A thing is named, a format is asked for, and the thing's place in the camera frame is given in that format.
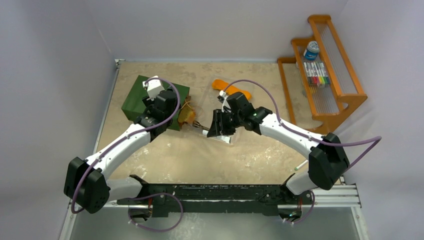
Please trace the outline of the metal tongs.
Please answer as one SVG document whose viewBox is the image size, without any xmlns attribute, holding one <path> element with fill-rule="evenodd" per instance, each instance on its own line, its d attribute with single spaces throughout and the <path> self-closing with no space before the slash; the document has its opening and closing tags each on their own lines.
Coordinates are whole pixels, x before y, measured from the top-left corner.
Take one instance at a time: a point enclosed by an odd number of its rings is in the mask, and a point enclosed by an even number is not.
<svg viewBox="0 0 424 240">
<path fill-rule="evenodd" d="M 191 124 L 192 127 L 200 130 L 200 133 L 204 136 L 207 137 L 207 134 L 209 133 L 209 128 L 205 127 L 203 125 L 201 125 L 198 121 L 194 120 L 193 123 Z M 215 139 L 217 141 L 226 143 L 226 144 L 230 144 L 231 143 L 231 136 L 225 136 L 225 135 L 220 135 L 220 136 L 213 136 L 211 137 L 212 139 Z"/>
</svg>

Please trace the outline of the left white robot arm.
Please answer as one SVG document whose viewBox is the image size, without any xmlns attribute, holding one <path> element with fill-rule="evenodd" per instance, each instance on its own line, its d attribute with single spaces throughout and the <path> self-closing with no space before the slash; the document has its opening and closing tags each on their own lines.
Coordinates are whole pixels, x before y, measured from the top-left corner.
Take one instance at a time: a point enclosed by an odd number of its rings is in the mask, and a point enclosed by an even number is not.
<svg viewBox="0 0 424 240">
<path fill-rule="evenodd" d="M 84 159 L 75 157 L 67 167 L 64 194 L 70 198 L 71 212 L 94 214 L 107 202 L 130 198 L 138 205 L 146 203 L 149 191 L 135 177 L 110 180 L 111 174 L 133 153 L 164 133 L 179 111 L 177 91 L 161 90 L 145 97 L 146 110 L 109 145 Z"/>
</svg>

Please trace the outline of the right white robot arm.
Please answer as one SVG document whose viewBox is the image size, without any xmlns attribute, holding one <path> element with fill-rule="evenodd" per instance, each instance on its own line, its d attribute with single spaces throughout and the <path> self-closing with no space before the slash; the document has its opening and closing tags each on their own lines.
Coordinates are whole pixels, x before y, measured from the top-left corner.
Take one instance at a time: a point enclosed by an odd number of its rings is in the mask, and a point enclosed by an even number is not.
<svg viewBox="0 0 424 240">
<path fill-rule="evenodd" d="M 218 100 L 222 107 L 215 109 L 208 138 L 229 138 L 236 129 L 277 140 L 296 150 L 308 160 L 308 171 L 289 177 L 280 196 L 288 204 L 300 198 L 301 193 L 315 188 L 330 190 L 350 165 L 339 138 L 333 134 L 320 135 L 278 120 L 276 113 L 265 107 L 254 108 L 241 92 L 231 95 L 220 91 Z"/>
</svg>

